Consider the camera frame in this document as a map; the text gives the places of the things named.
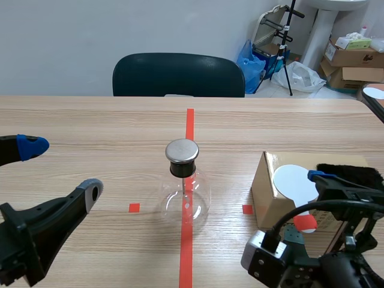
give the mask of black fur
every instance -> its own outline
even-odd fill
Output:
[[[384,179],[375,168],[356,167],[350,165],[318,164],[317,169],[327,174],[335,174],[344,180],[358,185],[384,191]]]

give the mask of glass flask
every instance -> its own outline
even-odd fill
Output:
[[[170,169],[161,179],[159,203],[161,215],[168,221],[196,223],[208,214],[211,186],[196,168],[198,155],[198,145],[188,139],[174,140],[166,148]]]

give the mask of blue plastic bag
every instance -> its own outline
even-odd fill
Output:
[[[236,63],[240,66],[245,77],[245,93],[254,93],[260,82],[260,74],[264,69],[265,61],[259,60],[252,54],[250,40],[245,42]]]

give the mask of red object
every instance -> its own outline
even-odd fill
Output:
[[[129,213],[139,213],[140,212],[140,203],[130,203]]]
[[[298,231],[317,229],[316,219],[312,215],[299,215],[293,218],[293,223]]]
[[[242,212],[243,212],[243,214],[253,214],[252,205],[243,205],[242,206]]]
[[[194,140],[194,110],[187,109],[185,138]],[[185,179],[185,198],[182,201],[179,288],[193,287],[193,184],[192,177]]]

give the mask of silver lid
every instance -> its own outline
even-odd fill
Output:
[[[166,157],[176,164],[187,164],[199,155],[198,145],[189,139],[178,139],[170,142],[166,148]]]

